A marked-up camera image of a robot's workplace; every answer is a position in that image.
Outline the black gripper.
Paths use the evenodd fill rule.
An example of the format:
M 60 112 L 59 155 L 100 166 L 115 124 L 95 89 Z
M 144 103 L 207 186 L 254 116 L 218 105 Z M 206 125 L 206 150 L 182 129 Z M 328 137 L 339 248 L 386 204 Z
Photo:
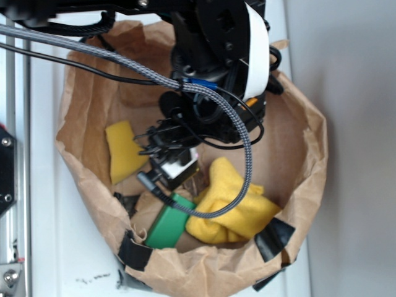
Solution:
M 200 85 L 217 92 L 235 110 L 248 132 L 259 128 L 258 136 L 251 141 L 254 145 L 264 136 L 263 117 L 265 114 L 265 95 L 243 98 L 242 78 L 231 72 L 219 82 L 183 77 L 179 84 Z M 235 144 L 241 140 L 234 121 L 223 107 L 212 101 L 207 95 L 188 92 L 185 88 L 164 93 L 159 99 L 159 106 L 164 116 L 173 126 L 180 126 L 181 133 L 188 139 L 211 144 L 208 139 L 215 139 L 224 144 Z

